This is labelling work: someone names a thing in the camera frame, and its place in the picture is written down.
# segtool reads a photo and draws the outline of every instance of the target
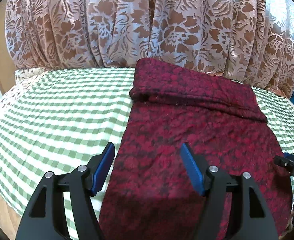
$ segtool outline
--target maroon cloth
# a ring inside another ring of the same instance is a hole
[[[230,174],[248,171],[281,233],[290,215],[288,173],[273,165],[282,150],[248,85],[154,59],[137,62],[134,100],[99,223],[106,239],[190,239],[204,204],[179,149],[188,142]],[[218,239],[228,225],[231,197]]]

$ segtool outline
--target leaf pattern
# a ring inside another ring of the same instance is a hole
[[[140,58],[290,97],[292,0],[7,0],[17,68],[135,67]]]

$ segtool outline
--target folded cloth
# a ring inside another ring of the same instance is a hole
[[[103,200],[99,224],[106,239],[190,239],[205,198],[193,190],[179,155],[188,142],[230,174],[257,181],[281,233],[289,218],[288,173],[248,85],[146,58],[137,62],[134,101]],[[231,197],[218,239],[229,219]]]

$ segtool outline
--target gingham fabric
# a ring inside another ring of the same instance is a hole
[[[132,105],[134,71],[49,72],[1,118],[0,194],[20,215],[46,171],[70,172],[100,154],[108,141],[118,151]],[[253,90],[283,151],[294,154],[293,106],[271,92]],[[92,199],[97,216],[109,178]],[[64,197],[69,233],[77,239],[70,196]]]

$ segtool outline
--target blanket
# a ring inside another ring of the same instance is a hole
[[[190,239],[204,205],[179,156],[183,142],[230,174],[257,181],[281,233],[291,210],[289,175],[273,165],[282,150],[248,85],[155,59],[139,60],[133,107],[100,225],[107,239]],[[231,198],[218,239],[228,225]]]

